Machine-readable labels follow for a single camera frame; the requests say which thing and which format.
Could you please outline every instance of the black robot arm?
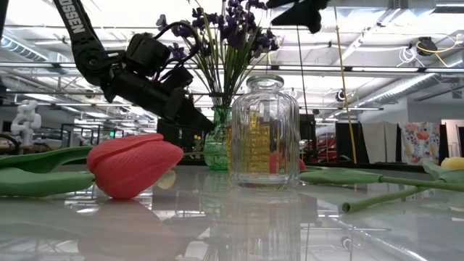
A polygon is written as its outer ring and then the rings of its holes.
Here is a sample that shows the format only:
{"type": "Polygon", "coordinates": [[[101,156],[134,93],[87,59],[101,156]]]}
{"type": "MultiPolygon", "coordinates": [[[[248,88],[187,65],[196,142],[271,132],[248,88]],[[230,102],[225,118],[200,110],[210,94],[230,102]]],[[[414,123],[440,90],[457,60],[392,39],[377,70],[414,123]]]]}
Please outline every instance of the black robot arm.
{"type": "MultiPolygon", "coordinates": [[[[108,102],[121,96],[172,125],[203,131],[214,128],[213,123],[194,107],[192,100],[186,98],[184,88],[193,80],[183,66],[186,59],[169,59],[169,48],[157,40],[167,29],[155,38],[148,33],[135,34],[127,51],[105,51],[80,0],[54,0],[54,3],[70,34],[77,69],[89,83],[100,86],[108,102]],[[170,62],[177,62],[177,65],[165,74],[163,82],[153,77],[170,62]]],[[[182,22],[168,27],[177,25],[190,27],[182,22]]],[[[199,44],[198,35],[193,33],[199,44]]]]}

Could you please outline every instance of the green glass vase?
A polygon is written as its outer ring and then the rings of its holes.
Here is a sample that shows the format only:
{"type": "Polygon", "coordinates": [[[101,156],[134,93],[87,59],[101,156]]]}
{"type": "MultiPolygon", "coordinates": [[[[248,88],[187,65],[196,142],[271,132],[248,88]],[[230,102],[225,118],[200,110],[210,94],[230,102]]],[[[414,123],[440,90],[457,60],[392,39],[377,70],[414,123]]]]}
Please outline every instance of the green glass vase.
{"type": "Polygon", "coordinates": [[[227,170],[227,127],[231,124],[231,108],[215,106],[215,129],[204,142],[204,161],[211,170],[227,170]]]}

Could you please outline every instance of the glass table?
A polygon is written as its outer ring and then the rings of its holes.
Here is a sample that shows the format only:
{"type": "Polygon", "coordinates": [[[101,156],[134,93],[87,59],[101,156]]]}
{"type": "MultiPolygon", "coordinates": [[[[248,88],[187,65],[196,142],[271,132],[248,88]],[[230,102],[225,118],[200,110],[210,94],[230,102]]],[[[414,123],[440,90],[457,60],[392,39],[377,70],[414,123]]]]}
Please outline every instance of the glass table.
{"type": "Polygon", "coordinates": [[[401,189],[250,190],[234,188],[226,173],[177,166],[127,201],[96,187],[45,199],[0,198],[0,260],[464,260],[458,193],[430,190],[340,211],[340,202],[401,189]]]}

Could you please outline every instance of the glass jar lid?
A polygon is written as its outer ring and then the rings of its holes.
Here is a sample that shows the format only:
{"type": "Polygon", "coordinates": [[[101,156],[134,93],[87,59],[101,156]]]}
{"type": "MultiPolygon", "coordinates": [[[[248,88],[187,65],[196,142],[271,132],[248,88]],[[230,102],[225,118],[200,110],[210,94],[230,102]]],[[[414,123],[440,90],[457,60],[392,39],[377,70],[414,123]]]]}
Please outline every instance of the glass jar lid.
{"type": "Polygon", "coordinates": [[[246,86],[250,89],[254,88],[282,88],[283,78],[278,75],[253,75],[246,80],[246,86]]]}

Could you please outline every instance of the table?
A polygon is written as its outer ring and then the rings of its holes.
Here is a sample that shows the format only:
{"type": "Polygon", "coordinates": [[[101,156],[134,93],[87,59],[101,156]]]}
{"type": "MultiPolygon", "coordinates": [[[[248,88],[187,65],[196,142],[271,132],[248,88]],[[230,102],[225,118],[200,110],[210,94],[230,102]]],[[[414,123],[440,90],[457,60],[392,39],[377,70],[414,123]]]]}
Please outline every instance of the table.
{"type": "Polygon", "coordinates": [[[399,189],[256,191],[234,188],[225,173],[178,166],[128,201],[96,187],[0,199],[0,260],[464,260],[460,194],[425,191],[349,215],[337,205],[399,189]]]}

